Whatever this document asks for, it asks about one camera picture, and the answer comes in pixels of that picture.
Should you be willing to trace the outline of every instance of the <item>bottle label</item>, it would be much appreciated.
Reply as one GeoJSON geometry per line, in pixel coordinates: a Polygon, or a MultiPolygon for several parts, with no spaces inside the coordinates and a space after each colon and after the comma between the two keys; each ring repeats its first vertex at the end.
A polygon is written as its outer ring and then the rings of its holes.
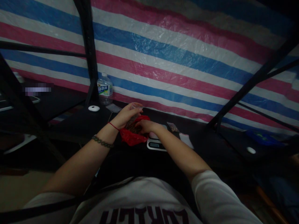
{"type": "Polygon", "coordinates": [[[103,85],[98,83],[97,90],[99,92],[99,95],[102,96],[111,96],[113,93],[112,85],[103,85]]]}

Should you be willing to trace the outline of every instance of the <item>kitchen scale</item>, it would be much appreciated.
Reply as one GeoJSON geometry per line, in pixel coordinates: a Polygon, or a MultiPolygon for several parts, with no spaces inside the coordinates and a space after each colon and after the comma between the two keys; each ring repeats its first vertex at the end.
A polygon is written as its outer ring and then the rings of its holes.
{"type": "Polygon", "coordinates": [[[149,138],[147,140],[146,146],[148,149],[151,150],[157,150],[157,151],[164,151],[166,152],[166,149],[164,148],[164,146],[162,145],[162,143],[160,142],[158,136],[156,136],[155,133],[151,132],[149,134],[149,138]]]}

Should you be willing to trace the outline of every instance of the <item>beaded bracelet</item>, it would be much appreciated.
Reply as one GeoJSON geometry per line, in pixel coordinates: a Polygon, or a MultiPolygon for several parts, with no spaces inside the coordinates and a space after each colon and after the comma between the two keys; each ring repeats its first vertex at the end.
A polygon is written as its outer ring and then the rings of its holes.
{"type": "Polygon", "coordinates": [[[91,139],[95,140],[97,143],[101,144],[102,146],[105,146],[107,148],[113,148],[114,145],[112,144],[108,144],[106,142],[104,142],[103,140],[99,139],[97,136],[93,136],[91,139]]]}

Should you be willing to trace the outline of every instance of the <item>red plastic bag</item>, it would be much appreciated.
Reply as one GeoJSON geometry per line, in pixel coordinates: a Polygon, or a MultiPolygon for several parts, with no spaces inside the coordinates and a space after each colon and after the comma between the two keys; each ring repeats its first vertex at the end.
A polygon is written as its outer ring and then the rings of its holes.
{"type": "MultiPolygon", "coordinates": [[[[141,115],[134,121],[134,124],[141,121],[141,120],[150,120],[148,116],[141,115]]],[[[145,137],[143,135],[135,134],[130,132],[129,130],[123,128],[120,130],[121,139],[123,142],[126,142],[129,146],[134,146],[142,142],[146,142],[149,138],[148,136],[145,137]]]]}

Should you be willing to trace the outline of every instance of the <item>blue stripe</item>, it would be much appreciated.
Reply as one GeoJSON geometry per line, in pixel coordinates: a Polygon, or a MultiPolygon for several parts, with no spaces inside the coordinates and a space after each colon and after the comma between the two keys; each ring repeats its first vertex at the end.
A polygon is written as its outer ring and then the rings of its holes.
{"type": "Polygon", "coordinates": [[[127,89],[133,92],[142,93],[150,96],[157,96],[157,97],[164,98],[166,100],[170,100],[178,103],[184,103],[190,106],[203,108],[206,110],[219,111],[223,107],[223,105],[220,104],[210,103],[204,100],[183,96],[166,90],[152,88],[125,79],[120,79],[111,75],[109,75],[108,77],[112,81],[113,86],[121,87],[123,89],[127,89]]]}
{"type": "Polygon", "coordinates": [[[258,7],[247,1],[236,0],[190,0],[201,9],[223,12],[236,19],[244,20],[257,25],[262,25],[272,33],[288,37],[294,22],[268,7],[258,7]]]}
{"type": "Polygon", "coordinates": [[[278,134],[278,133],[270,132],[270,131],[267,131],[267,130],[264,130],[264,129],[261,129],[261,128],[255,128],[255,127],[252,127],[252,126],[242,124],[242,123],[239,123],[237,121],[228,119],[226,117],[222,118],[222,123],[230,124],[234,127],[240,128],[242,130],[255,130],[255,131],[260,131],[262,133],[266,133],[266,134],[272,135],[272,136],[275,135],[275,136],[280,136],[280,137],[284,137],[284,138],[289,137],[289,135],[286,135],[286,134],[278,134]]]}
{"type": "Polygon", "coordinates": [[[248,104],[281,114],[283,116],[299,120],[299,112],[288,107],[285,107],[281,103],[265,99],[263,97],[248,93],[246,96],[243,97],[241,100],[248,104]]]}
{"type": "Polygon", "coordinates": [[[52,71],[64,72],[84,78],[89,78],[87,68],[62,63],[50,59],[41,58],[35,55],[27,54],[16,50],[0,50],[3,57],[7,60],[17,61],[33,66],[46,68],[52,71]]]}
{"type": "Polygon", "coordinates": [[[1,0],[0,9],[82,35],[79,17],[33,0],[1,0]]]}
{"type": "Polygon", "coordinates": [[[222,62],[192,53],[170,44],[151,40],[135,33],[93,23],[95,39],[125,47],[143,54],[206,72],[240,84],[245,84],[252,74],[222,62]]]}

